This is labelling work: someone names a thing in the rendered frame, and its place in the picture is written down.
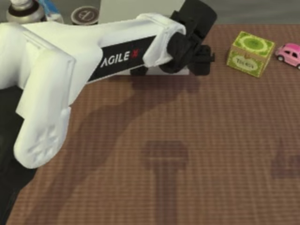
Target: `pink toy car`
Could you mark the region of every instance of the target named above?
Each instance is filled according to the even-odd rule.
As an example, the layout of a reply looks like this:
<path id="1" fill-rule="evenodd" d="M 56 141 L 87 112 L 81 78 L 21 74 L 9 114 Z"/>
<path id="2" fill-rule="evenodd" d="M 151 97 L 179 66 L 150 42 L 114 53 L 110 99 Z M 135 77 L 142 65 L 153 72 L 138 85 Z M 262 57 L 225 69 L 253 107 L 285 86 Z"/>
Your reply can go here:
<path id="1" fill-rule="evenodd" d="M 300 70 L 300 45 L 288 43 L 277 49 L 277 59 L 286 62 Z"/>

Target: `background wall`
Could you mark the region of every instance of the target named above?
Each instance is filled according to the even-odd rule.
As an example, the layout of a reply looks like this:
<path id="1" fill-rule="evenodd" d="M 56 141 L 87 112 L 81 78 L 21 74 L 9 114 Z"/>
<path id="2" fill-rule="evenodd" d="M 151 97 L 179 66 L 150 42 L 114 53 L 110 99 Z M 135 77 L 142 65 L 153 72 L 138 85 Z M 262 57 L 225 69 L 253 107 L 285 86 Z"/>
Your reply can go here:
<path id="1" fill-rule="evenodd" d="M 69 23 L 71 12 L 82 5 L 99 7 L 100 0 L 53 0 Z M 218 23 L 300 23 L 300 0 L 203 0 L 218 13 Z M 161 0 L 162 7 L 166 0 Z M 0 21 L 5 21 L 9 0 L 0 0 Z M 122 10 L 113 5 L 115 13 Z"/>

